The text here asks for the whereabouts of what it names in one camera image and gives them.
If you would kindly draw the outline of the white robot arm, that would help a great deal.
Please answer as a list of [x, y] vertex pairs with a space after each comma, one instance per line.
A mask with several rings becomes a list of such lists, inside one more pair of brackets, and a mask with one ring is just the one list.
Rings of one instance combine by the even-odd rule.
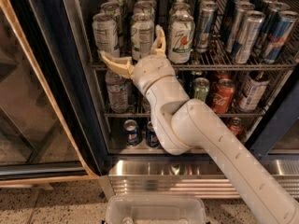
[[202, 148], [230, 180], [261, 224], [299, 224], [297, 202], [239, 142], [204, 102], [192, 99], [165, 55], [165, 35], [156, 27], [150, 55], [133, 63], [101, 50], [101, 60], [131, 79], [150, 104], [150, 117], [162, 147], [172, 155]]

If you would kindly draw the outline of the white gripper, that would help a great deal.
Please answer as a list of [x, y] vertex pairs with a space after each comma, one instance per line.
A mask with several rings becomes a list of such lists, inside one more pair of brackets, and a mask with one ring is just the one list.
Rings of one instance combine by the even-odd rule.
[[165, 58], [166, 39], [163, 27], [157, 25], [155, 34], [156, 38], [150, 51], [152, 55], [140, 59], [135, 68], [131, 57], [118, 58], [103, 50], [100, 51], [101, 60], [106, 66], [121, 77], [132, 79], [142, 94], [145, 94], [150, 86], [159, 79], [175, 75], [172, 64]]

